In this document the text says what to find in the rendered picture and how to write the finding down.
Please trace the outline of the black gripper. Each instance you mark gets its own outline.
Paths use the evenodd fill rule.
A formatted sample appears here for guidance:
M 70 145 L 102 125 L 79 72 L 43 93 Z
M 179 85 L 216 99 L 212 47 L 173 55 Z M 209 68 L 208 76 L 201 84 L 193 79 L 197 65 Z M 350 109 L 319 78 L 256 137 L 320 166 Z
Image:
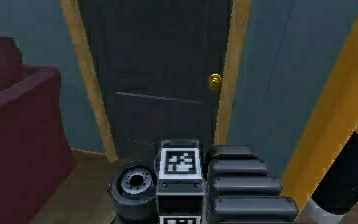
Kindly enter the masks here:
M 130 161 L 117 169 L 108 185 L 115 210 L 110 224 L 155 224 L 156 185 L 151 162 Z

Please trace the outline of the dark grey room door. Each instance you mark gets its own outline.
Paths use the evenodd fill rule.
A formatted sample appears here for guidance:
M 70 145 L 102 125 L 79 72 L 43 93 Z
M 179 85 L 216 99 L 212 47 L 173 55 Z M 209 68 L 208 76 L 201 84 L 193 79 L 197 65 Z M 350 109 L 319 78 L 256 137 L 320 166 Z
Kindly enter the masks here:
M 78 0 L 121 159 L 164 139 L 214 142 L 232 0 Z

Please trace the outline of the gold round door knob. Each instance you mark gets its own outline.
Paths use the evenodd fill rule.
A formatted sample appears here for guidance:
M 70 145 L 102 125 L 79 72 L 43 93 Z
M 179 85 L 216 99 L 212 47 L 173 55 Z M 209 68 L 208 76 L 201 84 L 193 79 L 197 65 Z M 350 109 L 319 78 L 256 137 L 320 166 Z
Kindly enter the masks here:
M 210 90 L 218 90 L 222 86 L 222 76 L 213 73 L 208 77 L 208 87 Z

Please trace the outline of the black and white cylinder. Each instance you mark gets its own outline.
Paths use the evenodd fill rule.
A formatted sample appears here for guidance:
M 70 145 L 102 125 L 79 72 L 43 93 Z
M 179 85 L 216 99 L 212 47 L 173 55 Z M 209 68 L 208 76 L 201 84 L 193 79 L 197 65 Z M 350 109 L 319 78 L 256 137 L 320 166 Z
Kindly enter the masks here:
M 347 224 L 358 203 L 358 133 L 353 132 L 297 218 L 297 224 Z

